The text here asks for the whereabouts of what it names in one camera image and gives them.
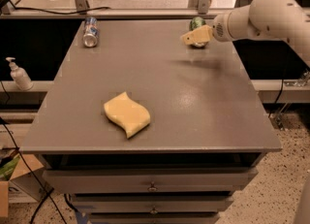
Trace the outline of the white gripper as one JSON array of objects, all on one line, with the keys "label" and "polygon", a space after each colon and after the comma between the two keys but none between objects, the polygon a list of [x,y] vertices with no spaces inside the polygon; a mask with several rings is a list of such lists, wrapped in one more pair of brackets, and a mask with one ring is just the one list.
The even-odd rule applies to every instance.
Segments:
[{"label": "white gripper", "polygon": [[181,36],[181,40],[185,45],[205,44],[214,37],[219,42],[231,42],[233,37],[229,30],[230,13],[226,12],[217,15],[213,19],[212,28],[208,25],[203,25],[189,31]]}]

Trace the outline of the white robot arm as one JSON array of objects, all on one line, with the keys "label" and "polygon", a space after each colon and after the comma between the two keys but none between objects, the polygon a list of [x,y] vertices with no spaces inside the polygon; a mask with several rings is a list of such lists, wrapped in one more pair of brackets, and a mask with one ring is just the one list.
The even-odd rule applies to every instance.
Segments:
[{"label": "white robot arm", "polygon": [[185,45],[212,39],[281,40],[310,66],[310,17],[295,0],[252,0],[250,5],[219,14],[210,25],[181,36]]}]

